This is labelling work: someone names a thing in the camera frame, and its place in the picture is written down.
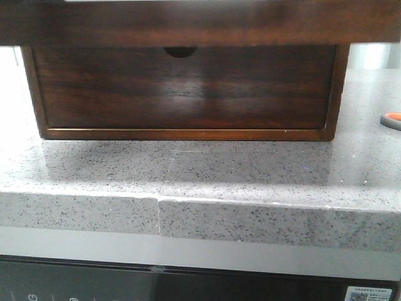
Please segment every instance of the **gray speckled countertop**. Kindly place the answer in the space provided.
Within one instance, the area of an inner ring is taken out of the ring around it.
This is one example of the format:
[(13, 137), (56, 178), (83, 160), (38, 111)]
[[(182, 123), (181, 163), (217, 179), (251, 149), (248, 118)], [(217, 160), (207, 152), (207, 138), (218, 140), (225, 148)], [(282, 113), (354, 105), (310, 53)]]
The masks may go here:
[(333, 142), (41, 140), (0, 70), (0, 226), (401, 252), (401, 70), (349, 70)]

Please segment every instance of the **sticker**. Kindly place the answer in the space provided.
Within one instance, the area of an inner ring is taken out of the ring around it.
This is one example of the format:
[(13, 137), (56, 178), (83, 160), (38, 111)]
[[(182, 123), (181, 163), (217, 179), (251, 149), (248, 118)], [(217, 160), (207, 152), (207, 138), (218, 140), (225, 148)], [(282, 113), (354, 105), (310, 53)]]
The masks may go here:
[(348, 287), (345, 301), (390, 301), (393, 290), (376, 287)]

